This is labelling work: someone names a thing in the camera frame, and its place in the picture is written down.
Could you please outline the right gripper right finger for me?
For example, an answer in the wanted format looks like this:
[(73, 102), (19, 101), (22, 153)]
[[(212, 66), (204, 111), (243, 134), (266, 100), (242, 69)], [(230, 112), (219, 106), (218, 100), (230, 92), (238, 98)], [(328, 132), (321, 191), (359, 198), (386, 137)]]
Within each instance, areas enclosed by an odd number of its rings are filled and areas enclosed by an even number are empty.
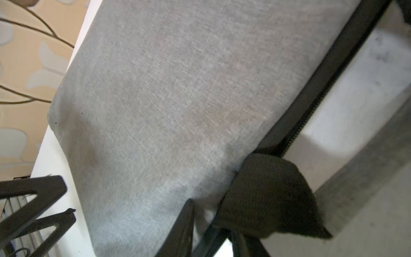
[(230, 240), (234, 257), (270, 257), (258, 238), (231, 231)]

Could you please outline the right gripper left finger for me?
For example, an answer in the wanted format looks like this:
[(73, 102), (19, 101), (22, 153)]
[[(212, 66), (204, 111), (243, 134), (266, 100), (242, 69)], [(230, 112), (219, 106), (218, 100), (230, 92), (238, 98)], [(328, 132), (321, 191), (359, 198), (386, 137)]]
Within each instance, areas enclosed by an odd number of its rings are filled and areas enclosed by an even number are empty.
[(194, 202), (188, 199), (155, 257), (190, 257), (193, 248)]

